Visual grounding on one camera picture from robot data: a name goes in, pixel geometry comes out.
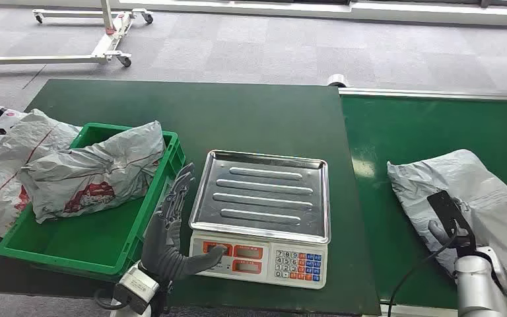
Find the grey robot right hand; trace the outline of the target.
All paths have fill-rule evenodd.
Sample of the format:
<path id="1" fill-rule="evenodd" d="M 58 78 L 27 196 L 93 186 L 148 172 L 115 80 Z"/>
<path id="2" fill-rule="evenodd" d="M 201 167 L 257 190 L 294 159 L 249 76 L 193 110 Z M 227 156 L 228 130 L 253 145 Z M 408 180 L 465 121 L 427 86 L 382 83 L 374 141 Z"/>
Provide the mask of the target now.
<path id="1" fill-rule="evenodd" d="M 446 248 L 455 249 L 459 258 L 473 255 L 477 249 L 475 235 L 456 201 L 445 190 L 429 195 L 426 200 L 440 221 L 428 224 L 435 239 Z"/>

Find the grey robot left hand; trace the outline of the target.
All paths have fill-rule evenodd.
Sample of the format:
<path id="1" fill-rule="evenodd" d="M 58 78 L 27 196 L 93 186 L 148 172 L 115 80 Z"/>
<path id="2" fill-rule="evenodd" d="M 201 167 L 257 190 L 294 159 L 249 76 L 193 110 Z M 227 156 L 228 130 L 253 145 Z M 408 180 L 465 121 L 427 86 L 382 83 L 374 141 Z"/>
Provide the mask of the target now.
<path id="1" fill-rule="evenodd" d="M 185 256 L 180 252 L 182 210 L 194 181 L 195 165 L 185 165 L 177 174 L 167 194 L 154 208 L 145 231 L 141 268 L 161 281 L 175 281 L 215 267 L 228 251 L 217 244 L 206 254 Z"/>

